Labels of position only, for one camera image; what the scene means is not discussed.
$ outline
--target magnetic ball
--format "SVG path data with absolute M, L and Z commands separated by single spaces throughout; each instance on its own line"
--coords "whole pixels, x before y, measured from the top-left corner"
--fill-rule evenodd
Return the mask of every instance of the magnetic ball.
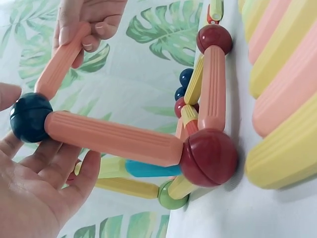
M 26 143 L 36 143 L 48 138 L 44 123 L 52 111 L 51 104 L 41 94 L 22 95 L 10 112 L 10 124 L 14 135 Z
M 185 96 L 185 93 L 186 93 L 186 88 L 184 87 L 180 87 L 176 90 L 175 92 L 175 101 L 177 101 L 180 97 L 184 97 Z
M 232 38 L 230 33 L 222 26 L 209 24 L 204 26 L 197 34 L 196 44 L 201 53 L 210 46 L 219 46 L 224 54 L 228 54 L 232 49 Z
M 194 70 L 192 68 L 184 69 L 179 75 L 180 84 L 187 89 L 190 78 L 193 75 Z
M 189 198 L 189 195 L 177 200 L 171 198 L 168 194 L 168 188 L 172 182 L 172 180 L 166 181 L 159 187 L 158 190 L 158 201 L 162 207 L 168 210 L 176 210 L 183 207 Z
M 213 187 L 227 182 L 235 173 L 238 153 L 230 137 L 214 129 L 203 129 L 184 142 L 180 167 L 191 183 Z
M 178 118 L 181 118 L 181 113 L 180 111 L 182 110 L 183 106 L 185 106 L 186 103 L 184 101 L 184 97 L 181 97 L 179 98 L 176 103 L 175 103 L 175 106 L 174 106 L 174 112 L 175 112 L 175 115 L 178 117 Z M 199 112 L 199 104 L 196 103 L 194 106 L 193 106 L 197 112 Z

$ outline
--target red ball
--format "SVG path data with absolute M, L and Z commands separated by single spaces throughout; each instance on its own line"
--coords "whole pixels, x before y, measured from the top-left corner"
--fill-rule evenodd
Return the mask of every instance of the red ball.
M 230 33 L 222 26 L 209 24 L 204 26 L 197 34 L 196 44 L 201 53 L 210 46 L 219 46 L 224 54 L 228 54 L 232 49 L 232 38 Z
M 230 137 L 221 131 L 203 129 L 185 141 L 180 167 L 191 183 L 216 186 L 233 176 L 237 163 L 238 153 Z
M 178 118 L 181 118 L 180 110 L 182 110 L 183 106 L 185 106 L 185 105 L 186 105 L 186 103 L 184 102 L 184 97 L 179 98 L 175 102 L 174 112 Z M 193 107 L 196 109 L 197 112 L 199 112 L 199 104 L 198 103 L 196 103 Z

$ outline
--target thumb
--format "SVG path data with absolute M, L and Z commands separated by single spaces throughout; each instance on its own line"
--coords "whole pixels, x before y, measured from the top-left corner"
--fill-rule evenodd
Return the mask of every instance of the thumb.
M 61 0 L 58 13 L 59 44 L 68 44 L 75 36 L 84 0 Z
M 11 107 L 19 99 L 21 92 L 20 86 L 0 83 L 0 111 Z

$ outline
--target fingernail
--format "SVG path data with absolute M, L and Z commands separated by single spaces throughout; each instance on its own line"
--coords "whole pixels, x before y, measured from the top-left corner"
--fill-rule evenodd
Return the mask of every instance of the fingernail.
M 88 44 L 88 45 L 83 44 L 83 46 L 84 46 L 85 50 L 87 50 L 87 51 L 91 51 L 93 49 L 93 44 Z
M 96 25 L 96 31 L 99 35 L 104 35 L 105 34 L 105 29 L 102 25 Z
M 69 41 L 69 27 L 68 26 L 64 26 L 61 28 L 60 32 L 59 32 L 59 44 L 60 45 L 64 45 L 67 44 Z

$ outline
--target white surface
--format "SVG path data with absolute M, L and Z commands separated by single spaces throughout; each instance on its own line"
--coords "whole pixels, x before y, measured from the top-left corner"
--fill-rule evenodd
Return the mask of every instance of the white surface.
M 245 155 L 261 139 L 251 123 L 254 99 L 248 80 L 252 66 L 237 0 L 224 1 L 221 24 L 234 39 L 226 65 L 226 132 L 239 148 L 239 171 L 213 191 L 194 192 L 188 207 L 172 211 L 166 238 L 316 238 L 315 179 L 283 190 L 262 190 L 243 176 Z

